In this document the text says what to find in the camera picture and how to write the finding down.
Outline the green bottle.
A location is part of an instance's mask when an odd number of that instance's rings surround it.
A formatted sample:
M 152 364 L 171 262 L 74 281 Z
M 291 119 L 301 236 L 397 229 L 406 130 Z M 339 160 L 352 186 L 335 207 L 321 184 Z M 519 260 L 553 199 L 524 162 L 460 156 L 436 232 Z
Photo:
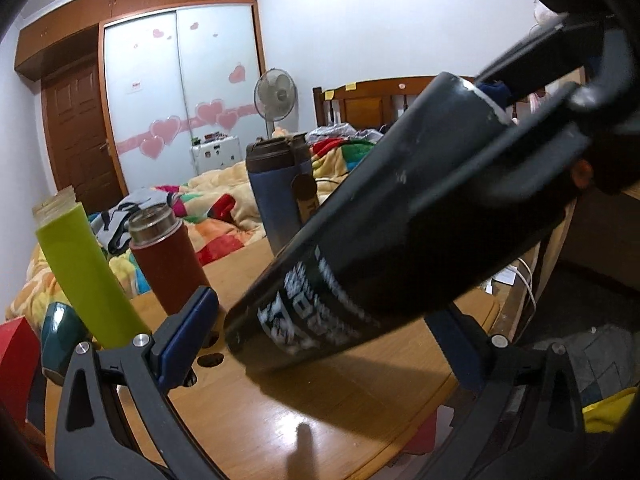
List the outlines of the green bottle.
M 65 297 L 102 347 L 125 347 L 149 333 L 108 266 L 81 204 L 43 223 L 36 237 Z

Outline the white sliding wardrobe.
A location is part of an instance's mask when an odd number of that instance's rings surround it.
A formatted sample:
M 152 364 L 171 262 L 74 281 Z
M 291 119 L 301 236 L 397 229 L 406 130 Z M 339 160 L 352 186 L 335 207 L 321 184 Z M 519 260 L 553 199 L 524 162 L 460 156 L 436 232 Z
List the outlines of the white sliding wardrobe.
M 253 8 L 214 4 L 108 25 L 103 33 L 108 114 L 129 191 L 198 176 L 191 148 L 266 134 L 254 105 L 260 76 Z

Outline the colourful patchwork quilt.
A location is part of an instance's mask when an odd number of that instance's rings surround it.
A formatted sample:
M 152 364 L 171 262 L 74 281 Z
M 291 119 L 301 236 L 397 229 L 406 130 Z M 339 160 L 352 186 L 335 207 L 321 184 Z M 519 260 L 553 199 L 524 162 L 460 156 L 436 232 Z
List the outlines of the colourful patchwork quilt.
M 324 202 L 379 140 L 382 133 L 354 130 L 349 124 L 324 127 L 305 134 L 311 167 Z M 161 196 L 174 196 L 174 211 L 188 229 L 191 244 L 203 265 L 212 263 L 266 236 L 244 162 L 210 170 L 180 186 L 158 186 Z M 67 300 L 40 247 L 36 246 L 22 290 L 6 308 L 6 318 L 24 316 L 35 332 L 47 306 Z

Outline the wooden bed headboard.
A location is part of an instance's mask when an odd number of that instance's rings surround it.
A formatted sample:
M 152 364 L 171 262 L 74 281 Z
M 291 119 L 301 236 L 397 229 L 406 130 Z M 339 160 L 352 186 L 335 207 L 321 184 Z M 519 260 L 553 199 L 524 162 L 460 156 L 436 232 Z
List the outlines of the wooden bed headboard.
M 356 130 L 389 125 L 405 113 L 434 76 L 350 82 L 334 89 L 312 89 L 318 127 L 349 124 Z

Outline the blue brown travel mug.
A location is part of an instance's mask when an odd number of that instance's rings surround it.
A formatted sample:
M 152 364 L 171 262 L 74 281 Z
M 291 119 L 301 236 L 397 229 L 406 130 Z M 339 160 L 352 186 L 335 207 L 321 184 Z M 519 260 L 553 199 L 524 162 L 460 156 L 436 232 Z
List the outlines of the blue brown travel mug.
M 293 181 L 298 176 L 312 178 L 306 136 L 274 136 L 250 144 L 245 166 L 271 251 L 277 255 L 304 224 Z

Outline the black tumbler cup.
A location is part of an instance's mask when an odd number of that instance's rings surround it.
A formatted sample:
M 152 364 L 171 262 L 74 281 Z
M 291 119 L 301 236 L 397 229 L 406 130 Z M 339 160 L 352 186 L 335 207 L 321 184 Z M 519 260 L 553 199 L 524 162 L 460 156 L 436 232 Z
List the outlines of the black tumbler cup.
M 449 90 L 469 81 L 441 73 L 424 89 L 438 117 Z M 409 210 L 420 96 L 229 311 L 224 336 L 249 370 L 332 356 L 446 306 L 534 247 L 561 222 L 494 216 L 464 206 L 452 220 Z

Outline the brown wooden door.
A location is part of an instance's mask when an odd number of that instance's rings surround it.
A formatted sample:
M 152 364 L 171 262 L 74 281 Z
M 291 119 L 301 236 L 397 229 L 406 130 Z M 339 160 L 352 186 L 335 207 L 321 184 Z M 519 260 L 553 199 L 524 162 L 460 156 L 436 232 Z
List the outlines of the brown wooden door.
M 122 199 L 100 96 L 98 62 L 88 58 L 43 83 L 42 114 L 56 187 L 70 186 L 87 214 Z

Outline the grey black garment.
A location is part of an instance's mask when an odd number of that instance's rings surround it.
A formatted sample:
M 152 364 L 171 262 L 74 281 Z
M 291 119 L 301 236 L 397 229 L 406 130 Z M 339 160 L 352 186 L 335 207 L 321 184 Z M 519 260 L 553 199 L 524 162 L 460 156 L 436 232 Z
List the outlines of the grey black garment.
M 171 206 L 175 192 L 166 192 L 157 188 L 139 188 L 124 197 L 118 204 L 96 214 L 90 220 L 90 226 L 96 240 L 110 256 L 119 256 L 126 252 L 130 235 L 127 222 L 136 212 L 152 206 L 164 204 Z

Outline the small white cabinet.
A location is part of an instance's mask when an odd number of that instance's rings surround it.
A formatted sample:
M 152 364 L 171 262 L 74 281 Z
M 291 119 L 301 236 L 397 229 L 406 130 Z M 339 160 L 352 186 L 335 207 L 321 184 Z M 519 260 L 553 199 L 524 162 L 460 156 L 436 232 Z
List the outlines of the small white cabinet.
M 243 160 L 240 140 L 236 136 L 205 140 L 193 145 L 191 152 L 197 174 L 227 169 Z

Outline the dark green faceted cup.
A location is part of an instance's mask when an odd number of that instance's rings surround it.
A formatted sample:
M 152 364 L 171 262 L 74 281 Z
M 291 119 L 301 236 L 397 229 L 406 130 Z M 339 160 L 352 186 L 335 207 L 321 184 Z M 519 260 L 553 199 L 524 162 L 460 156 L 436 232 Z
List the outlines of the dark green faceted cup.
M 92 335 L 75 310 L 62 301 L 51 302 L 40 330 L 40 358 L 43 375 L 62 386 L 75 348 Z

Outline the standing electric fan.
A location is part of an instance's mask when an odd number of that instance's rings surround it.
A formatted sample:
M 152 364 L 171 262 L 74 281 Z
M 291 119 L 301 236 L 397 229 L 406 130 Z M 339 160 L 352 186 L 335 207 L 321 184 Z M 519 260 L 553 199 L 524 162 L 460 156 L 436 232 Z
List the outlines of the standing electric fan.
M 254 105 L 264 120 L 268 138 L 276 123 L 288 117 L 297 103 L 297 87 L 286 70 L 272 68 L 259 77 L 254 87 Z

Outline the red gift box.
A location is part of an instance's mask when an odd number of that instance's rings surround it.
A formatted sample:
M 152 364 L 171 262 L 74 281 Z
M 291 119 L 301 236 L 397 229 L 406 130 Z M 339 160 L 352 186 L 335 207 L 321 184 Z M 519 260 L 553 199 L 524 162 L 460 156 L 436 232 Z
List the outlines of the red gift box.
M 32 381 L 40 363 L 39 339 L 24 316 L 1 325 L 0 358 L 1 404 L 17 427 L 23 429 Z

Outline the red thermos bottle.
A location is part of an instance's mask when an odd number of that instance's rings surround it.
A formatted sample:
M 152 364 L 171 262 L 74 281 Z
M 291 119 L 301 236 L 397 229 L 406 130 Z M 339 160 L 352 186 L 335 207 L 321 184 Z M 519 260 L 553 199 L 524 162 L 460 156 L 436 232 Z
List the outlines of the red thermos bottle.
M 171 207 L 141 209 L 127 228 L 131 252 L 168 315 L 178 313 L 200 286 L 209 285 L 188 230 Z

